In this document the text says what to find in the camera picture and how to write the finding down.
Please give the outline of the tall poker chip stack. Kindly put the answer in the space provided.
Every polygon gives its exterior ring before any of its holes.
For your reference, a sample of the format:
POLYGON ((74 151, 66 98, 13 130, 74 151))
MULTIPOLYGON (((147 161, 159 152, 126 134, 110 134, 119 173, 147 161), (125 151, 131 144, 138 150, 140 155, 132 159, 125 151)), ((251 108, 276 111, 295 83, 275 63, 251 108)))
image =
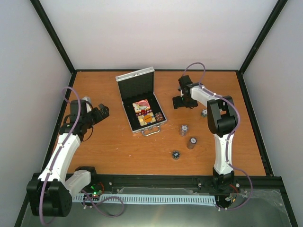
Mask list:
POLYGON ((187 148, 193 149, 196 146, 197 139, 195 137, 191 137, 187 142, 187 148))

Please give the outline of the chip row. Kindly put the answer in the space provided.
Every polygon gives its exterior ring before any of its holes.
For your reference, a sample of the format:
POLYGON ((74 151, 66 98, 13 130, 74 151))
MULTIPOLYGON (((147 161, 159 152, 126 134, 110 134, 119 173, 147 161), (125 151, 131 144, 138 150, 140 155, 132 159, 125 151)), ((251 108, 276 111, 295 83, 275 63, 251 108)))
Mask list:
POLYGON ((164 120, 164 117, 161 112, 156 113, 155 115, 156 121, 160 122, 164 120))

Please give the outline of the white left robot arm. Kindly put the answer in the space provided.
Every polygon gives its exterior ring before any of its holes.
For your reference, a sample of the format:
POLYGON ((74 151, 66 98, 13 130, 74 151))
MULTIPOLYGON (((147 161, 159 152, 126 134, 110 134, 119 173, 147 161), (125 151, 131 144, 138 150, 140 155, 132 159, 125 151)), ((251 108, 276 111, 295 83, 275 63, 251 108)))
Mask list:
POLYGON ((94 190, 98 186, 97 173, 92 166, 80 166, 67 178, 67 171, 75 151, 84 141, 88 129, 109 116, 109 108, 103 104, 93 107, 90 98, 73 100, 71 113, 63 121, 55 150, 36 180, 27 184, 29 204, 34 216, 66 217, 72 199, 83 189, 94 190))

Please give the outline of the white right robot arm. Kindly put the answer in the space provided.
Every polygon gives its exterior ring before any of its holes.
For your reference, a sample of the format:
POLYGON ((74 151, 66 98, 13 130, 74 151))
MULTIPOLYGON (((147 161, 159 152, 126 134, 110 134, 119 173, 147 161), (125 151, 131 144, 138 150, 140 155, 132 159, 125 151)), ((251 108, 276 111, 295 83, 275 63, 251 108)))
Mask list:
POLYGON ((178 79, 180 96, 174 97, 174 109, 194 108, 198 103, 207 108, 207 125, 215 140, 213 187, 223 191, 234 181, 232 140, 239 123, 239 112, 231 96, 218 95, 204 85, 193 83, 188 75, 178 79))

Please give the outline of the aluminium poker set case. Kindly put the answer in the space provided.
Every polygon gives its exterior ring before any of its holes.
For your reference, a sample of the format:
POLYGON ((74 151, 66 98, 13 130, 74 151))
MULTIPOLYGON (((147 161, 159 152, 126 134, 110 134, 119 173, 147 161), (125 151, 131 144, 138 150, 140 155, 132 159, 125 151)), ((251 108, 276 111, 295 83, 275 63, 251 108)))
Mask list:
POLYGON ((129 72, 120 76, 116 76, 122 105, 129 122, 132 133, 141 133, 147 137, 160 132, 160 126, 167 122, 167 118, 159 104, 159 101, 154 91, 154 76, 155 70, 153 67, 129 72), (164 120, 156 121, 145 126, 140 126, 138 116, 143 115, 134 111, 132 103, 147 99, 150 104, 150 109, 146 114, 153 113, 154 115, 161 112, 164 120))

